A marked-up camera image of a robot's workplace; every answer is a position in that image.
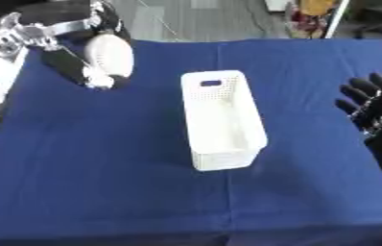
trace blue tablecloth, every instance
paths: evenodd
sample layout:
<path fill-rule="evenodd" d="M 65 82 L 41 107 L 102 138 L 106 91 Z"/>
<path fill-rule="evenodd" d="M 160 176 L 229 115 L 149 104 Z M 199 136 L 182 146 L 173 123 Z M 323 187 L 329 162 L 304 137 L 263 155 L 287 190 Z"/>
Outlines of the blue tablecloth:
<path fill-rule="evenodd" d="M 382 41 L 137 41 L 135 52 L 130 85 L 104 92 L 28 58 L 0 131 L 0 239 L 382 240 L 382 172 L 333 102 L 350 77 L 382 74 Z M 201 173 L 180 76 L 226 69 L 248 77 L 269 146 L 249 168 Z"/>

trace basket handle hole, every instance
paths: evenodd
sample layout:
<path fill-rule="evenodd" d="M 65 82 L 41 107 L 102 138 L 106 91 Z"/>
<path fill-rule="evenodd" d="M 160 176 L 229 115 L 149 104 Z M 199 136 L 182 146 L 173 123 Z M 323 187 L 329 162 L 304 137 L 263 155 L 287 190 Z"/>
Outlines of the basket handle hole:
<path fill-rule="evenodd" d="M 202 87 L 209 87 L 209 86 L 220 86 L 222 84 L 221 81 L 203 81 L 201 83 Z"/>

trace white robotic arm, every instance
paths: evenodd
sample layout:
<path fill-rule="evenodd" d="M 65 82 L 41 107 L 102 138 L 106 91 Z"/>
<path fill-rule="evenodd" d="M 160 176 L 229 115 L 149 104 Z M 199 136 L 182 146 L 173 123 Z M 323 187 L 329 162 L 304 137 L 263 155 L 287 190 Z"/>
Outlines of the white robotic arm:
<path fill-rule="evenodd" d="M 78 86 L 106 90 L 129 81 L 134 67 L 131 37 L 116 10 L 104 0 L 80 0 L 82 12 L 70 14 L 77 2 L 24 7 L 0 19 L 0 123 L 29 49 L 41 50 L 46 65 Z M 82 33 L 89 34 L 85 58 L 61 44 Z"/>

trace floor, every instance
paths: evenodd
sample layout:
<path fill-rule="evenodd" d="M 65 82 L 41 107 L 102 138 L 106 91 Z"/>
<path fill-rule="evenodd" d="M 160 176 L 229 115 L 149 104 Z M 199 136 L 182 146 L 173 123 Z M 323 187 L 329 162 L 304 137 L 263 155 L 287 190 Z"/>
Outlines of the floor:
<path fill-rule="evenodd" d="M 263 0 L 110 0 L 134 38 L 220 41 L 288 37 Z"/>

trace robotic hand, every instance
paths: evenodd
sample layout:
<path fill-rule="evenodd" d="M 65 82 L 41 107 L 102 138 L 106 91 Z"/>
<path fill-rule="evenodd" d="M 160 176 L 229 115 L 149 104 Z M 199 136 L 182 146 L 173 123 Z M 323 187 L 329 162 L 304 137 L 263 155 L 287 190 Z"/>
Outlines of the robotic hand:
<path fill-rule="evenodd" d="M 351 79 L 349 85 L 341 86 L 341 92 L 356 105 L 337 100 L 336 106 L 364 133 L 366 145 L 382 168 L 382 77 L 374 73 L 369 81 Z"/>

